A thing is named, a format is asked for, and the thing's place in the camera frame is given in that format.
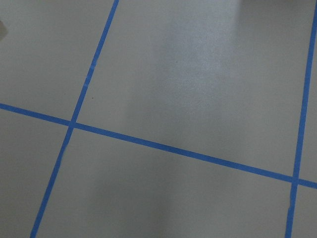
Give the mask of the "cream long-sleeve printed shirt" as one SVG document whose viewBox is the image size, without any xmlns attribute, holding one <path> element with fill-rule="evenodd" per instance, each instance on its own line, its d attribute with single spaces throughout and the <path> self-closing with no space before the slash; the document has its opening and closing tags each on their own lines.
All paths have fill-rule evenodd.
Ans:
<svg viewBox="0 0 317 238">
<path fill-rule="evenodd" d="M 0 20 L 0 40 L 2 40 L 8 33 L 5 24 Z"/>
</svg>

